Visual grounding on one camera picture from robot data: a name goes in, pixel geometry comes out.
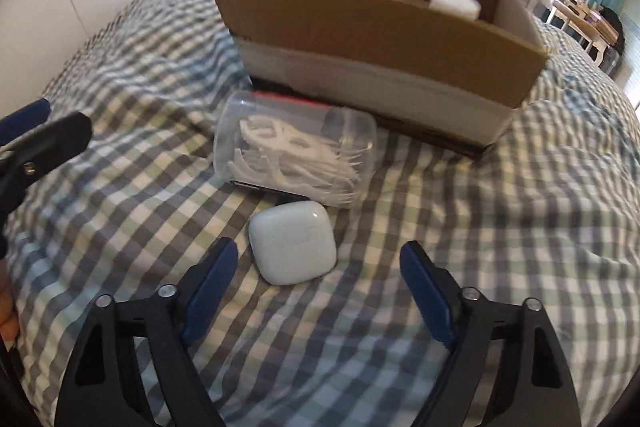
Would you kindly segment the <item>person left hand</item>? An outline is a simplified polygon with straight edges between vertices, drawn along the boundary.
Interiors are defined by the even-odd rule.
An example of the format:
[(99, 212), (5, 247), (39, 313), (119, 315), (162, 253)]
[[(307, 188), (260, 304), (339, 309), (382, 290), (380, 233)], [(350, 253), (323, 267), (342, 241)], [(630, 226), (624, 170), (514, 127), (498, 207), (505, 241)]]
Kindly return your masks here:
[(12, 343), (20, 332), (14, 296), (6, 259), (0, 262), (0, 334), (6, 343)]

